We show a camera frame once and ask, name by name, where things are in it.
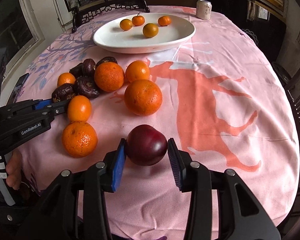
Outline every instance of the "pink tablecloth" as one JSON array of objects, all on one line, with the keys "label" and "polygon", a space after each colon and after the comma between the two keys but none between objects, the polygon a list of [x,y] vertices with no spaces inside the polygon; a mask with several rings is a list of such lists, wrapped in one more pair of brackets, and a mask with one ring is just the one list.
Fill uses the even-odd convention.
[{"label": "pink tablecloth", "polygon": [[[150,7],[191,21],[195,36],[179,48],[142,55],[124,55],[94,45],[93,33],[104,23],[135,11],[115,10],[96,17],[75,34],[60,35],[28,68],[30,77],[19,100],[50,98],[57,78],[86,58],[96,62],[114,56],[126,69],[134,60],[148,62],[152,80],[161,88],[157,113],[130,113],[122,95],[92,100],[88,122],[99,143],[89,156],[76,159],[62,147],[61,133],[69,123],[57,116],[51,130],[20,147],[23,169],[38,192],[65,169],[83,171],[116,149],[132,128],[149,124],[180,149],[211,170],[233,168],[262,203],[274,223],[290,211],[299,177],[299,146],[292,112],[271,65],[254,42],[225,16],[212,13],[197,19],[195,9]],[[132,239],[183,239],[190,195],[178,191],[168,156],[151,167],[129,160],[119,190],[106,194],[111,231]],[[82,212],[80,201],[79,213]],[[213,193],[213,238],[218,235],[217,197]]]}]

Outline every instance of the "orange fruit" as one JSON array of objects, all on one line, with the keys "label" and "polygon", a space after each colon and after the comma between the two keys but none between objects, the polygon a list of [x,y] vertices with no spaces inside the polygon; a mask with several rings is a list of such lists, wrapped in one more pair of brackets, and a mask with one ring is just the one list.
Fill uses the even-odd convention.
[{"label": "orange fruit", "polygon": [[171,23],[169,16],[162,16],[158,19],[158,24],[161,26],[168,26]]},{"label": "orange fruit", "polygon": [[124,71],[114,62],[102,63],[96,68],[94,81],[103,91],[113,92],[122,87]]},{"label": "orange fruit", "polygon": [[68,118],[71,122],[86,122],[89,119],[91,112],[91,102],[85,96],[75,96],[70,100],[67,113]]},{"label": "orange fruit", "polygon": [[156,24],[147,23],[142,29],[143,35],[147,38],[152,38],[156,36],[159,32],[159,28]]},{"label": "orange fruit", "polygon": [[143,61],[136,60],[127,67],[126,77],[130,83],[139,79],[149,79],[149,67]]},{"label": "orange fruit", "polygon": [[70,84],[74,84],[75,83],[75,77],[74,75],[72,75],[71,73],[67,72],[67,73],[63,73],[58,77],[58,82],[57,82],[57,86],[61,86],[63,84],[66,83],[70,83]]},{"label": "orange fruit", "polygon": [[138,13],[137,16],[132,17],[132,24],[134,26],[141,26],[145,23],[145,18]]},{"label": "orange fruit", "polygon": [[124,31],[130,30],[132,28],[132,21],[130,21],[129,19],[123,19],[120,22],[120,28]]},{"label": "orange fruit", "polygon": [[98,137],[90,124],[75,121],[63,130],[61,141],[67,153],[80,158],[93,152],[98,144]]},{"label": "orange fruit", "polygon": [[136,115],[151,115],[160,108],[162,93],[152,81],[136,80],[127,86],[124,102],[127,108]]}]

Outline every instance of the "soda can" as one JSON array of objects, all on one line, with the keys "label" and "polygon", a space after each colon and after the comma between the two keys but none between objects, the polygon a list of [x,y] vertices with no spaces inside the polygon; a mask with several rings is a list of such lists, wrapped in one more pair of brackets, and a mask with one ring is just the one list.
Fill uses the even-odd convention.
[{"label": "soda can", "polygon": [[208,21],[211,17],[212,4],[206,0],[197,1],[196,17]]}]

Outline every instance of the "screw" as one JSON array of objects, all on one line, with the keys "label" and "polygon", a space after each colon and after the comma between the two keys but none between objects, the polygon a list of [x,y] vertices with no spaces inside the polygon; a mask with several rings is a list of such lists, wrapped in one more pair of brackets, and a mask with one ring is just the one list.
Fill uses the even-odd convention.
[{"label": "screw", "polygon": [[229,175],[229,176],[234,176],[235,175],[235,171],[233,169],[227,169],[226,170],[226,173]]},{"label": "screw", "polygon": [[68,177],[69,175],[70,175],[70,171],[68,171],[68,170],[64,170],[61,172],[62,177]]},{"label": "screw", "polygon": [[104,163],[104,162],[98,162],[98,163],[96,163],[96,167],[98,168],[98,169],[102,169],[102,168],[104,168],[106,166],[106,164]]},{"label": "screw", "polygon": [[193,168],[195,168],[195,169],[197,169],[197,168],[199,168],[200,163],[198,163],[198,162],[191,162],[190,166],[193,167]]}]

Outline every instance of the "oval plate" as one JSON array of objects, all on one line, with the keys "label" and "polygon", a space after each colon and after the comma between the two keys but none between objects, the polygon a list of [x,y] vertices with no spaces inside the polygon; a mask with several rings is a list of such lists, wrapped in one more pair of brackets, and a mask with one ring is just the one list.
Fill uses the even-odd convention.
[{"label": "oval plate", "polygon": [[136,16],[129,15],[108,22],[101,26],[93,35],[93,41],[103,49],[128,54],[139,54],[162,51],[178,47],[189,40],[195,33],[194,25],[186,19],[163,13],[143,13],[145,24],[154,23],[158,25],[158,19],[162,16],[169,16],[171,24],[159,26],[159,33],[153,38],[143,35],[142,26],[133,26],[128,31],[123,31],[119,24],[123,19],[132,19]]}]

